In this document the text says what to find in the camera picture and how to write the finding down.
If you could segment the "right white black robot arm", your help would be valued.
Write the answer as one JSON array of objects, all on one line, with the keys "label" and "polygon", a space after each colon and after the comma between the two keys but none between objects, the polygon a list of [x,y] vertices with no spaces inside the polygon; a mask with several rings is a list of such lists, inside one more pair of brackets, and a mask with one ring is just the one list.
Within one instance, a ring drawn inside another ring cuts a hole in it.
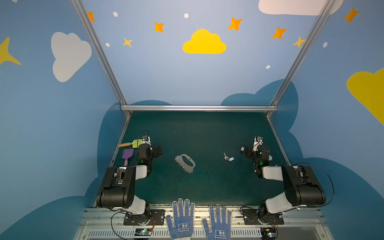
[{"label": "right white black robot arm", "polygon": [[279,181],[284,185],[281,194],[261,202],[257,210],[260,223],[278,223],[284,212],[326,204],[326,193],[310,166],[271,166],[270,150],[265,145],[241,147],[241,152],[253,160],[254,172],[259,178]]}]

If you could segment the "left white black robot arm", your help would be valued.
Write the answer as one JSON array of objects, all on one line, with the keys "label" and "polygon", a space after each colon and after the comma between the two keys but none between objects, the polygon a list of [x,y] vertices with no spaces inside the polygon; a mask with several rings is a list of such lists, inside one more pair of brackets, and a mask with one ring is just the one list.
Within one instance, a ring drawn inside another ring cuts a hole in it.
[{"label": "left white black robot arm", "polygon": [[135,166],[107,168],[96,199],[97,207],[125,214],[125,225],[149,224],[153,220],[150,206],[135,195],[136,181],[151,174],[153,159],[162,154],[161,145],[141,144]]}]

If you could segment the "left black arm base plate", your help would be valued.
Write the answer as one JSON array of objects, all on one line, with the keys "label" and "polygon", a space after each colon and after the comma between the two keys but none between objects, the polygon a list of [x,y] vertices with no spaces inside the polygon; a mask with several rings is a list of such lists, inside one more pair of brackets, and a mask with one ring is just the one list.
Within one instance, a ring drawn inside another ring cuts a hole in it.
[{"label": "left black arm base plate", "polygon": [[164,209],[145,210],[142,215],[126,213],[124,226],[163,226],[165,221]]}]

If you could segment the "key with blue tag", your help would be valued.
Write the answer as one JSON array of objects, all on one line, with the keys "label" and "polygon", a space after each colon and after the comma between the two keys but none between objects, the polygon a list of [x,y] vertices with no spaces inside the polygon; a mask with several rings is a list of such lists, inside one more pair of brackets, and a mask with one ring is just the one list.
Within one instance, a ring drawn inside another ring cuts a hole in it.
[{"label": "key with blue tag", "polygon": [[228,157],[226,153],[224,153],[224,159],[228,162],[233,162],[236,158],[235,157]]}]

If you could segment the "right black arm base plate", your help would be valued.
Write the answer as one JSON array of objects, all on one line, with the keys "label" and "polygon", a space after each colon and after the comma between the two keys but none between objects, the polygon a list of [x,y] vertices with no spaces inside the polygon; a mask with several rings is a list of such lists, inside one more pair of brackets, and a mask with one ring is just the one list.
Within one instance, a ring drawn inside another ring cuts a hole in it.
[{"label": "right black arm base plate", "polygon": [[263,211],[251,208],[249,206],[242,206],[240,213],[244,218],[245,225],[283,225],[284,220],[281,214],[270,214]]}]

